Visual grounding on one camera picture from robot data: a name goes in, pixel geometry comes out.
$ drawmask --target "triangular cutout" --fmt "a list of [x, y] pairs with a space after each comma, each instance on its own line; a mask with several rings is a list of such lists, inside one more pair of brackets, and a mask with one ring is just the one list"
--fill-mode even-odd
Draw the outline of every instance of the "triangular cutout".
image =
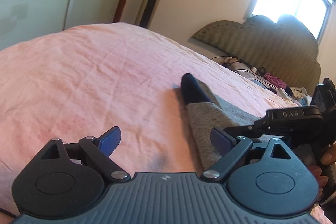
[[290, 155], [288, 155], [286, 150], [280, 144], [274, 145], [271, 157], [276, 158], [276, 159], [285, 159], [285, 160], [291, 159]]
[[59, 158], [60, 158], [60, 155], [59, 155], [59, 152], [58, 152], [57, 145], [54, 144], [54, 145], [49, 147], [47, 152], [44, 153], [41, 160], [59, 159]]

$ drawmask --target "upholstered headboard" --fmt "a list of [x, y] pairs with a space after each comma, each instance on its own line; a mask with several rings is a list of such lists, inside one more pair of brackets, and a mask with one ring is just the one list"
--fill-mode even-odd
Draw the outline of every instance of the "upholstered headboard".
[[281, 78], [288, 86], [304, 86], [312, 95], [319, 83], [318, 44], [295, 17], [282, 15], [277, 23], [258, 15], [245, 23], [216, 21], [193, 38], [232, 54]]

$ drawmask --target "pink bedsheet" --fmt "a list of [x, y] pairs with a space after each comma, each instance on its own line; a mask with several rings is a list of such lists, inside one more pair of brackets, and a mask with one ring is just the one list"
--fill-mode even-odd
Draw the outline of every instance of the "pink bedsheet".
[[77, 142], [119, 126], [111, 158], [129, 173], [199, 170], [179, 92], [184, 73], [259, 117], [288, 106], [206, 57], [123, 23], [22, 42], [1, 51], [0, 62], [0, 207], [17, 214], [11, 183], [55, 136]]

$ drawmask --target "headboard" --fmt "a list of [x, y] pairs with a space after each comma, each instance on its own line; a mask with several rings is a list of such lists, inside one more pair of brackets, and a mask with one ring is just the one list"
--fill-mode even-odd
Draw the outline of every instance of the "headboard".
[[312, 95], [319, 83], [319, 47], [310, 31], [295, 17], [282, 15], [277, 23], [258, 15], [243, 24], [221, 20], [193, 35], [250, 65], [279, 77], [288, 86], [304, 86]]

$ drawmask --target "ribbed gray surface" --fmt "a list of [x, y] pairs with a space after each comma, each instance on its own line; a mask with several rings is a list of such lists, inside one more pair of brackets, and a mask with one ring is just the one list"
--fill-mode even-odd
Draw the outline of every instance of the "ribbed gray surface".
[[234, 204], [219, 184], [195, 173], [137, 173], [110, 187], [92, 210], [66, 220], [39, 220], [23, 215], [15, 224], [318, 224], [310, 215], [265, 219]]
[[295, 17], [282, 15], [275, 24], [258, 15], [245, 23], [221, 20], [208, 24], [193, 35], [256, 68], [279, 77], [288, 86], [302, 87], [312, 95], [319, 83], [318, 44]]

